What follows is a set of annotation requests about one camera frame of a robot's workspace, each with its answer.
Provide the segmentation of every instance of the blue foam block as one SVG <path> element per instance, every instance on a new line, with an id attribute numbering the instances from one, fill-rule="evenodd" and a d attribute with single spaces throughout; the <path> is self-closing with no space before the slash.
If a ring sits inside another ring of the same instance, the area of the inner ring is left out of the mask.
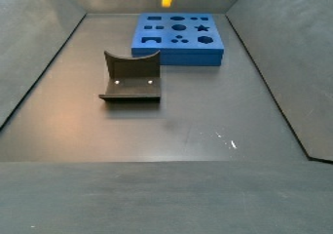
<path id="1" fill-rule="evenodd" d="M 157 50 L 162 65 L 221 65 L 223 44 L 211 14 L 141 14 L 133 57 L 150 55 Z"/>

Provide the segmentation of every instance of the curved black bracket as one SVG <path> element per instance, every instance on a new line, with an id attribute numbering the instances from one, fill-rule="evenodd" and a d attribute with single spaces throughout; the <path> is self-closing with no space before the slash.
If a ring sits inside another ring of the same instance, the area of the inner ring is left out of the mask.
<path id="1" fill-rule="evenodd" d="M 120 58 L 104 52 L 109 84 L 104 100 L 160 99 L 160 52 L 142 58 Z"/>

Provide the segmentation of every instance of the gray floor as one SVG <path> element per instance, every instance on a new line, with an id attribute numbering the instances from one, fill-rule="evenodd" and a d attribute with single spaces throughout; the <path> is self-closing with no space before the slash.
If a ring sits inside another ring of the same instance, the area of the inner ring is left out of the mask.
<path id="1" fill-rule="evenodd" d="M 330 165 L 2 163 L 2 234 L 330 234 Z"/>
<path id="2" fill-rule="evenodd" d="M 219 67 L 162 66 L 158 103 L 105 103 L 102 52 L 128 57 L 137 15 L 88 15 L 0 133 L 0 161 L 303 161 L 223 15 Z"/>
<path id="3" fill-rule="evenodd" d="M 0 133 L 1 161 L 56 161 L 1 162 L 1 234 L 330 234 L 331 165 L 305 159 L 222 15 L 221 67 L 162 67 L 160 105 L 97 98 L 136 19 L 88 16 Z M 108 163 L 166 160 L 218 162 Z"/>

